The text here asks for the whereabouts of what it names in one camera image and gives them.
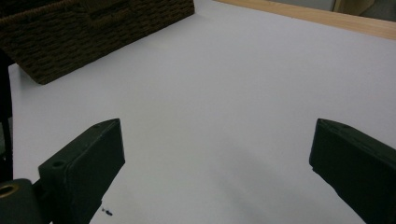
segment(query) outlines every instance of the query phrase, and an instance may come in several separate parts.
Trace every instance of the round hole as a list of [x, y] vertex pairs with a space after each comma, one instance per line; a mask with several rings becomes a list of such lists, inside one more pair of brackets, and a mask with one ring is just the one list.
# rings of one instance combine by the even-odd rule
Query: round hole
[[18, 190], [18, 185], [12, 184], [12, 185], [4, 185], [3, 187], [0, 188], [0, 198], [5, 198], [8, 195], [13, 194], [15, 191]]
[[64, 161], [56, 161], [55, 163], [52, 164], [53, 168], [59, 168], [64, 165]]

